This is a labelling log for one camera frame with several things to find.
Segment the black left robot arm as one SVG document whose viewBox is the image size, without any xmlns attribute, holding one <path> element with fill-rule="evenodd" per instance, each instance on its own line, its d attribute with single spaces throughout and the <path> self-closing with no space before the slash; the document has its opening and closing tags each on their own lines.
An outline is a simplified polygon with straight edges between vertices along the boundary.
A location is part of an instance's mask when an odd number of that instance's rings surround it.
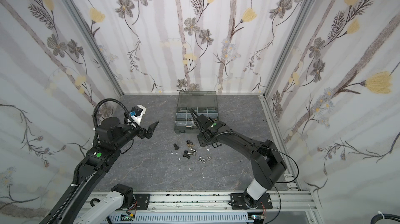
<svg viewBox="0 0 400 224">
<path fill-rule="evenodd" d="M 124 123 L 117 117 L 104 119 L 98 123 L 98 111 L 106 102 L 114 102 L 124 110 Z M 74 169 L 73 180 L 42 224 L 72 224 L 91 195 L 94 188 L 110 171 L 115 161 L 123 154 L 121 149 L 133 142 L 135 137 L 150 139 L 159 124 L 158 121 L 147 129 L 141 127 L 146 108 L 137 105 L 128 110 L 120 101 L 107 98 L 101 100 L 93 111 L 95 135 L 93 146 Z"/>
</svg>

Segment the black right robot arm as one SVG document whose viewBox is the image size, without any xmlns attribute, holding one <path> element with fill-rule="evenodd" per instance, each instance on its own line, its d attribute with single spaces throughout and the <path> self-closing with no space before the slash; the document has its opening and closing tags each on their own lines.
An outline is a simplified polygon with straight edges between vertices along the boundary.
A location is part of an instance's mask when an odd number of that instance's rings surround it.
<svg viewBox="0 0 400 224">
<path fill-rule="evenodd" d="M 266 192 L 278 183 L 288 166 L 283 156 L 271 140 L 258 141 L 240 134 L 222 121 L 213 120 L 204 114 L 198 115 L 193 108 L 188 109 L 194 124 L 199 130 L 197 135 L 201 146 L 218 148 L 226 145 L 242 154 L 251 163 L 254 179 L 243 193 L 232 193 L 228 204 L 232 209 L 256 209 L 259 205 L 267 207 Z"/>
</svg>

